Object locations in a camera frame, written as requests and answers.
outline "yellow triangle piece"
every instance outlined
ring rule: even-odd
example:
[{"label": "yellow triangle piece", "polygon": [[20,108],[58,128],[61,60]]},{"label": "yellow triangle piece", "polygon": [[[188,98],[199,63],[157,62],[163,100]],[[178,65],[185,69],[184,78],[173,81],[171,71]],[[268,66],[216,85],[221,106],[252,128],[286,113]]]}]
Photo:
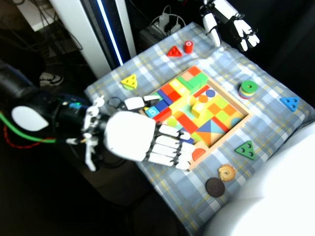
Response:
[{"label": "yellow triangle piece", "polygon": [[127,85],[129,87],[132,87],[133,89],[136,89],[138,86],[137,82],[137,76],[135,74],[132,74],[123,80],[120,81],[123,85]]}]

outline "table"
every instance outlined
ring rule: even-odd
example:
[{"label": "table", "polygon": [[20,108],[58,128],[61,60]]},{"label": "table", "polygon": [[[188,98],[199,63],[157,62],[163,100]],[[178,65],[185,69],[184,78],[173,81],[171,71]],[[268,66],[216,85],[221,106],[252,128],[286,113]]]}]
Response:
[{"label": "table", "polygon": [[[166,56],[174,45],[182,50],[181,47],[187,40],[194,42],[192,54],[183,53],[181,58]],[[219,48],[212,47],[211,40],[204,34],[204,29],[195,23],[189,24],[96,81],[86,89],[86,94],[91,100],[100,95],[104,95],[105,99],[111,96],[126,99],[136,95],[147,95],[192,65],[197,65],[207,72],[254,113],[254,117],[243,128],[237,130],[191,172],[153,163],[138,163],[138,167],[175,212],[187,231],[191,235],[199,235],[202,226],[211,216],[285,140],[302,124],[315,119],[315,110],[300,99],[298,110],[292,113],[281,103],[280,98],[296,94],[236,49],[225,43]],[[133,91],[125,90],[120,80],[133,73],[137,75],[138,88]],[[248,79],[255,81],[259,89],[252,99],[244,100],[238,96],[237,89],[242,81]],[[112,114],[114,110],[104,107],[102,112]],[[255,161],[234,152],[235,148],[248,140],[253,142],[257,155]],[[232,165],[237,174],[233,181],[225,184],[225,194],[213,198],[206,192],[205,183],[209,178],[218,176],[218,168],[222,164]]]}]

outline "red spool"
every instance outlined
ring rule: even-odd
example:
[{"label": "red spool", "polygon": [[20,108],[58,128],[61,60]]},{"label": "red spool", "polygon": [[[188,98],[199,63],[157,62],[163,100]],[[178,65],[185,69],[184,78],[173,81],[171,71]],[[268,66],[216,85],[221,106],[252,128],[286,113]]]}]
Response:
[{"label": "red spool", "polygon": [[193,49],[193,42],[186,41],[184,44],[184,52],[188,54],[192,53],[192,49]]}]

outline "blue checkered cloth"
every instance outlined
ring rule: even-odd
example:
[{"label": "blue checkered cloth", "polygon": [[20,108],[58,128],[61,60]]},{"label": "blue checkered cloth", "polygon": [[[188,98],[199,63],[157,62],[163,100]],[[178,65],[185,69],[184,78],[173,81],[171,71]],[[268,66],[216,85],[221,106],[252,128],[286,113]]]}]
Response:
[{"label": "blue checkered cloth", "polygon": [[[187,40],[194,42],[192,54],[183,53],[180,58],[166,56],[174,45],[183,51],[183,44]],[[143,96],[158,89],[188,67],[197,65],[254,113],[253,118],[243,128],[237,130],[191,172],[153,163],[138,163],[155,190],[191,235],[200,234],[199,229],[297,128],[315,119],[315,110],[302,99],[298,109],[294,113],[291,112],[280,98],[297,95],[237,50],[225,43],[219,48],[211,45],[204,29],[191,23],[86,89],[91,100],[100,95],[104,95],[105,99],[118,96],[122,100],[137,95]],[[138,80],[138,88],[133,91],[124,89],[120,83],[121,79],[131,74],[136,74]],[[252,99],[244,100],[240,98],[237,90],[241,82],[248,79],[255,81],[259,89]],[[110,107],[104,107],[102,111],[110,114],[114,112]],[[255,161],[234,151],[248,140],[252,140],[257,156]],[[225,183],[226,191],[223,196],[213,198],[207,193],[205,183],[211,177],[218,177],[218,168],[222,164],[232,165],[237,170],[236,177]]]}]

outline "shoe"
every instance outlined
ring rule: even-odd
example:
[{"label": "shoe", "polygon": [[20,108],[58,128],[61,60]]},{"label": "shoe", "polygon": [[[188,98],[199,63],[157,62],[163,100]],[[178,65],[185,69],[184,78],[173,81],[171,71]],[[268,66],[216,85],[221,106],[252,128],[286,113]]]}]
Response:
[{"label": "shoe", "polygon": [[59,86],[63,82],[63,77],[50,73],[42,73],[39,77],[40,86]]}]

